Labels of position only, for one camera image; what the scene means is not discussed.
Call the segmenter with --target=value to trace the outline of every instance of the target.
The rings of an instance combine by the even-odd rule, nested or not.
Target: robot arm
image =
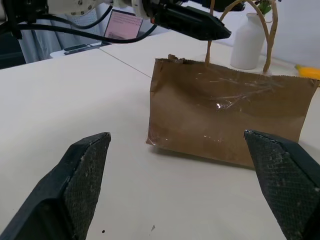
[[[33,25],[40,16],[70,14],[72,16],[82,16],[90,12],[101,3],[111,6],[125,8],[130,6],[134,9],[137,16],[144,19],[151,19],[157,26],[174,30],[192,38],[210,41],[229,38],[231,32],[225,28],[224,24],[208,12],[198,10],[193,7],[181,6],[188,0],[0,0],[0,21],[5,20],[5,26],[0,25],[0,34],[12,32],[17,38],[21,39],[20,30],[50,30],[57,31],[57,28]],[[192,0],[201,2],[208,7],[211,0]],[[233,0],[216,0],[217,8],[224,9]],[[235,11],[244,9],[243,4],[236,6]],[[60,32],[78,34],[79,31],[68,31],[61,28]],[[84,36],[101,40],[101,36]]]

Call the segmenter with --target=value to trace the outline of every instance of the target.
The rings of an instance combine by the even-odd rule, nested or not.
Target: paper bag handle
[[[267,44],[266,61],[265,61],[264,67],[263,67],[263,73],[266,73],[268,71],[270,64],[271,64],[271,53],[272,53],[272,48],[275,43],[275,37],[276,37],[276,32],[277,32],[277,27],[278,27],[278,9],[277,9],[276,0],[268,0],[268,1],[270,2],[271,8],[272,8],[272,26],[270,29],[270,34],[268,32],[268,27],[267,27],[264,15],[262,14],[260,9],[254,4],[254,2],[252,0],[236,0],[236,1],[234,1],[233,3],[231,3],[229,6],[227,6],[225,8],[223,14],[220,17],[220,21],[222,21],[225,18],[225,16],[227,15],[227,13],[230,12],[231,9],[235,5],[237,5],[238,3],[241,3],[241,2],[248,2],[255,9],[255,11],[258,14],[259,19],[262,23],[262,27],[263,27],[265,38],[266,38],[266,44]],[[215,0],[211,0],[211,5],[210,5],[210,13],[211,14],[213,13],[214,6],[215,6]],[[210,62],[211,43],[212,43],[212,41],[208,41],[206,56],[205,56],[205,61],[204,61],[204,64],[206,66],[208,66],[209,62]]]

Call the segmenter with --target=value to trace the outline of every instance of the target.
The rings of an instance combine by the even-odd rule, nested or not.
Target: laptop screen
[[[134,39],[138,36],[143,18],[133,13],[112,10],[104,36],[112,39]]]

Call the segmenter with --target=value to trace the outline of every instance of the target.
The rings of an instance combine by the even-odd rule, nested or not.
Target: white bottle
[[[235,33],[230,65],[237,69],[251,70],[258,65],[266,35],[259,16],[248,13],[247,22]]]

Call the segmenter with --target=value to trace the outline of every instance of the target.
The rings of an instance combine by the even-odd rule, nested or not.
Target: table surface
[[[159,35],[147,37],[143,41],[131,44],[116,44],[102,46],[100,49],[120,61],[128,64],[134,69],[152,77],[155,59],[167,58],[168,54],[176,55],[178,58],[185,58],[195,61],[204,61],[207,52],[207,42],[188,37],[186,35],[169,31]],[[232,47],[217,42],[212,42],[210,49],[210,62],[231,69],[230,58]],[[258,67],[249,70],[249,73],[262,73],[266,58],[259,58]],[[295,75],[293,64],[273,59],[270,66],[273,75]]]
[[[122,45],[130,46],[134,52],[136,45]],[[88,240],[285,239],[253,170],[145,144],[146,73],[94,49],[1,70],[0,81],[0,232],[69,145],[111,132]],[[320,156],[319,102],[317,92],[301,135],[313,157]]]

